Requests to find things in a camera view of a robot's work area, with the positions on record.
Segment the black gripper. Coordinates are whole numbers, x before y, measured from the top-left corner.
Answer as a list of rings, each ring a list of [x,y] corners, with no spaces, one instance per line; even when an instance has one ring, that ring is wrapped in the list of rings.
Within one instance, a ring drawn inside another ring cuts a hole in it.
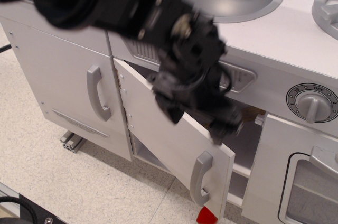
[[[148,80],[164,115],[177,124],[185,112],[203,123],[214,145],[242,129],[240,112],[220,89],[226,46],[213,20],[186,0],[140,0],[139,38],[159,48],[160,68]]]

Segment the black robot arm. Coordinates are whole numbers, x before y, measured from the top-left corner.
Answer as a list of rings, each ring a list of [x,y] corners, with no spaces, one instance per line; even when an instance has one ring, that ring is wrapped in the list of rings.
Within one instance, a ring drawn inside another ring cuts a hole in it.
[[[1,0],[8,3],[16,0]],[[186,0],[32,0],[53,26],[94,26],[159,49],[159,72],[148,77],[158,106],[173,123],[189,113],[223,143],[240,132],[241,112],[220,88],[226,45],[213,19]]]

